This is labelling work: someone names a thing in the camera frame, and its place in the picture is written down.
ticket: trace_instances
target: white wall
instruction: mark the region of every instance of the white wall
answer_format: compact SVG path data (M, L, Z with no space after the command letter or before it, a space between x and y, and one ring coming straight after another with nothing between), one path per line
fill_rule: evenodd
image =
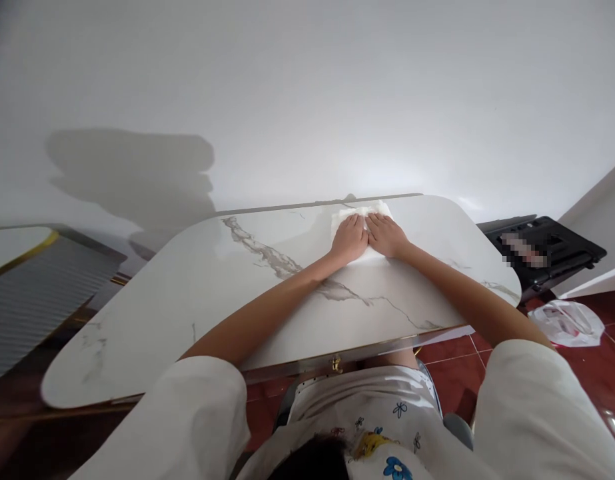
M614 165L615 1L0 0L0 225L129 273L215 211L558 218Z
M565 299L615 290L615 168L560 219L563 225L607 250L595 268L581 270L553 288Z

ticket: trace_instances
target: hair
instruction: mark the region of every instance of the hair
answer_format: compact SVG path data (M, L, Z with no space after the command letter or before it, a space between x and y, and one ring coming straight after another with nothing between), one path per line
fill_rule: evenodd
M345 448L343 439L315 435L279 463L268 480L349 480Z

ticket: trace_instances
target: white napkin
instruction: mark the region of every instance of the white napkin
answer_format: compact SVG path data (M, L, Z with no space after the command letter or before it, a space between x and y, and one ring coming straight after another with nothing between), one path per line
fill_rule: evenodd
M387 204L382 200L378 200L377 202L374 202L372 205L369 205L368 207L359 207L356 209L340 210L338 213L335 213L334 215L332 215L332 240L334 240L334 236L336 235L336 230L338 230L338 226L342 223L342 221L345 220L350 215L354 215L355 213L358 213L359 215L362 215L363 217L366 217L368 213L381 213L389 217L392 216L392 214L389 211L389 207L387 207ZM382 253L378 253L372 247L367 247L367 250L365 250L365 252L358 259L354 260L352 263L361 262L361 261L365 261L369 259L381 258L381 257L384 257Z

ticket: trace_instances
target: white marble table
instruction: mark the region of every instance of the white marble table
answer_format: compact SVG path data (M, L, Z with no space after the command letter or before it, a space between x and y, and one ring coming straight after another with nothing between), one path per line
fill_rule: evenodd
M411 241L518 304L514 270L458 205L386 203ZM44 400L67 408L144 392L218 322L324 255L332 214L346 205L219 217L178 234L60 352ZM421 274L383 257L331 277L243 370L463 324Z

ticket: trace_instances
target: printed shirt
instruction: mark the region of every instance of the printed shirt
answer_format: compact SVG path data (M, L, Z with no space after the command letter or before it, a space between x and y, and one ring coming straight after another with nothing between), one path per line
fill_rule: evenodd
M305 387L287 426L238 480L266 479L315 434L346 440L351 479L615 479L615 440L556 352L523 340L496 347L478 394L474 451L444 428L428 382L392 366ZM231 364L181 360L72 478L228 479L250 437L246 401Z

